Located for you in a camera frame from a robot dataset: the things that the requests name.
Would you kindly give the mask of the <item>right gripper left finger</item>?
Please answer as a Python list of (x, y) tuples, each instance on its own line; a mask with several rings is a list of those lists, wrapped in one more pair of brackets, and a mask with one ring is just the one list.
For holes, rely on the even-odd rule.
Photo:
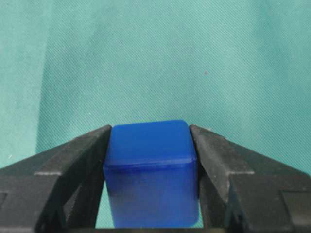
[(94, 228), (102, 195), (105, 125), (0, 170), (0, 230), (57, 233)]

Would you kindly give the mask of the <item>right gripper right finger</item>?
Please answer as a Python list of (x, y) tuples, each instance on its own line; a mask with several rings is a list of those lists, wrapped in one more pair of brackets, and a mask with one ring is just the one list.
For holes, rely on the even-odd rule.
[(190, 126), (199, 163), (203, 226), (224, 233), (308, 233), (311, 177)]

